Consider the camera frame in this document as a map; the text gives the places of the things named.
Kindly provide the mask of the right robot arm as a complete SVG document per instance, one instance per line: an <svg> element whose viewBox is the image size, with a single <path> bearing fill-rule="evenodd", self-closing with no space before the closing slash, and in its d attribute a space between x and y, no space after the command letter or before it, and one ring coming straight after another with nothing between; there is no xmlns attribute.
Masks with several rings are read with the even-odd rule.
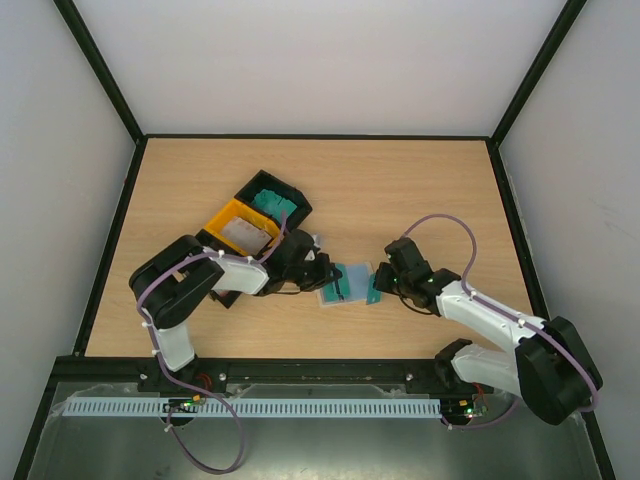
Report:
<svg viewBox="0 0 640 480"><path fill-rule="evenodd" d="M455 392L484 384L524 401L539 419L562 423L597 403L603 380L575 326L525 315L472 289L465 278L434 270L408 237L388 244L376 273L377 290L409 301L422 313L464 325L494 344L458 339L435 357L436 379Z"/></svg>

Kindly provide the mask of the teal credit card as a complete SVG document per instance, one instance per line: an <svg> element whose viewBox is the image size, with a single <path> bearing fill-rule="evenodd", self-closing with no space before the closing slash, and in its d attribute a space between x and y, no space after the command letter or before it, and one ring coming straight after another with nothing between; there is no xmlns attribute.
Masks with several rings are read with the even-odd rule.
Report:
<svg viewBox="0 0 640 480"><path fill-rule="evenodd" d="M351 289L348 279L346 277L341 277L322 288L321 302L324 305L343 303L348 299L350 293Z"/></svg>
<svg viewBox="0 0 640 480"><path fill-rule="evenodd" d="M375 287L376 275L371 274L368 280L368 288L366 295L366 304L374 305L381 302L382 293Z"/></svg>

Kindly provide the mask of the beige card holder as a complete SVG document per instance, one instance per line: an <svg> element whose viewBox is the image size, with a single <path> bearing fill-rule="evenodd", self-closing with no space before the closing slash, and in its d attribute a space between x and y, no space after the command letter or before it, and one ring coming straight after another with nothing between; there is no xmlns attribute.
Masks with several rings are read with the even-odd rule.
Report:
<svg viewBox="0 0 640 480"><path fill-rule="evenodd" d="M373 269L369 262L335 265L341 274L338 280L322 287L318 293L321 307L353 303L370 304L379 297L372 293Z"/></svg>

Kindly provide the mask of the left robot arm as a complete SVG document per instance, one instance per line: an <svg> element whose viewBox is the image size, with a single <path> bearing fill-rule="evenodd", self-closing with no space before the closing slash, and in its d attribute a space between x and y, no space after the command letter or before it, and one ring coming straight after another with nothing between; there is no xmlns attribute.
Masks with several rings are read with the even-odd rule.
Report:
<svg viewBox="0 0 640 480"><path fill-rule="evenodd" d="M215 250L184 235L135 270L129 288L150 332L153 353L177 372L196 358L187 319L210 293L267 296L287 283L314 292L341 278L314 237L294 229L279 234L257 258Z"/></svg>

